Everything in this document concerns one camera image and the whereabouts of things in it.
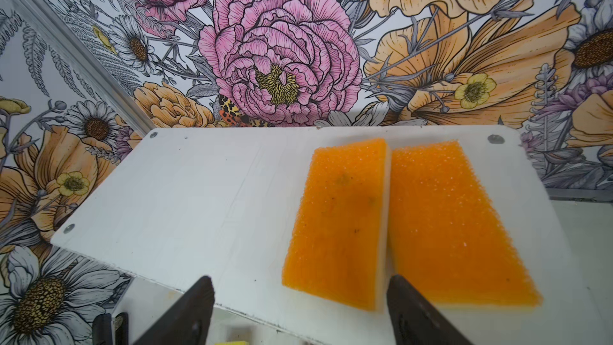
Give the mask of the orange sponge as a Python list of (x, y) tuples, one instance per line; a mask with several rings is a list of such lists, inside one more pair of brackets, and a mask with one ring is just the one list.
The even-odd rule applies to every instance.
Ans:
[(394, 271), (434, 303), (544, 301), (456, 141), (393, 151), (388, 243)]
[(390, 172), (390, 147), (382, 138), (314, 152), (284, 287), (365, 311), (380, 308)]

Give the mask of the yellow sponge top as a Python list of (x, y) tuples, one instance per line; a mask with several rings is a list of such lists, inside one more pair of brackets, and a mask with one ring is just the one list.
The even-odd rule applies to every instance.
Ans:
[(223, 342), (223, 343), (215, 343), (215, 345), (249, 345), (250, 343), (247, 341), (231, 341), (231, 342)]

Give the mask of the white two-tier metal shelf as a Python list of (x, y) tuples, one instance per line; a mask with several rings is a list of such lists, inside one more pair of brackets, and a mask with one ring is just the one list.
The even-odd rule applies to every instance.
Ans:
[(392, 344), (367, 312), (282, 286), (317, 148), (457, 141), (544, 303), (442, 314), (475, 344), (610, 344), (549, 196), (504, 126), (155, 129), (54, 234), (55, 246), (180, 292), (212, 279), (216, 305), (321, 344)]

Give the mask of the orange sponge front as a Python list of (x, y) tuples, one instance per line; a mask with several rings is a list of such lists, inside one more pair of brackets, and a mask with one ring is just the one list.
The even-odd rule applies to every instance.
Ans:
[(434, 303), (544, 301), (456, 141), (393, 151), (388, 243), (394, 271)]

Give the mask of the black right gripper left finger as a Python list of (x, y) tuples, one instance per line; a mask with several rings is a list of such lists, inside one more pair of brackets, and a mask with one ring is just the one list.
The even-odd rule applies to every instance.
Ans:
[(205, 345), (215, 305), (215, 289), (202, 276), (135, 344)]

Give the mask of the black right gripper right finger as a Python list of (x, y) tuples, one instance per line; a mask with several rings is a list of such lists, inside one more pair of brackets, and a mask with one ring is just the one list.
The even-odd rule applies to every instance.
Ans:
[(390, 278), (386, 303), (397, 344), (471, 345), (402, 275)]

